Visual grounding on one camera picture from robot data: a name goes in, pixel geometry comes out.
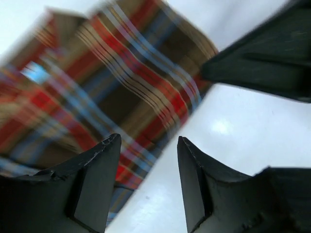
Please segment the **plaid long sleeve shirt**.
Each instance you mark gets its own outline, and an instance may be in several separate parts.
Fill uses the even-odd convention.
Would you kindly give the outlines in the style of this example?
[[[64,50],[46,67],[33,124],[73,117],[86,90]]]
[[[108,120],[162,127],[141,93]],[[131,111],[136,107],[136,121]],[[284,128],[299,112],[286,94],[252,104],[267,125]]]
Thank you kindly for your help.
[[[1,175],[33,175],[118,133],[112,222],[202,102],[200,69],[217,52],[162,0],[50,10],[0,67]]]

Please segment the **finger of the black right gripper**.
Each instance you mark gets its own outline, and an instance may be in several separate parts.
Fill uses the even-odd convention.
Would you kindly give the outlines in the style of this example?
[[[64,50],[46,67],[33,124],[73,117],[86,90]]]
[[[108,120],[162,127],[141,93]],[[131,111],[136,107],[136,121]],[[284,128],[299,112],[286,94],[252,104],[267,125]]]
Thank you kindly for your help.
[[[311,101],[311,2],[291,0],[208,60],[201,75],[296,101]]]

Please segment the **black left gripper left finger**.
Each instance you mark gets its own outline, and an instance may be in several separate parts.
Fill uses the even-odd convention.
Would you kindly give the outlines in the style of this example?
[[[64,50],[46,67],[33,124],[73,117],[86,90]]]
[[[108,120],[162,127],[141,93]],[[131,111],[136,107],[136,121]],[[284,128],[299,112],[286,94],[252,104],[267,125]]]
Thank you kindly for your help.
[[[121,136],[33,176],[0,179],[3,233],[103,233],[120,157]]]

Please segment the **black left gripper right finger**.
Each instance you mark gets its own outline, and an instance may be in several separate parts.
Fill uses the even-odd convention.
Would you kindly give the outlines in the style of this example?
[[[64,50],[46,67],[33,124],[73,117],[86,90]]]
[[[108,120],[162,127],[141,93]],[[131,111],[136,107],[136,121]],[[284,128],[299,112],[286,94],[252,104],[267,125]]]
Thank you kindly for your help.
[[[310,232],[310,169],[268,167],[249,176],[182,136],[177,155],[189,233]]]

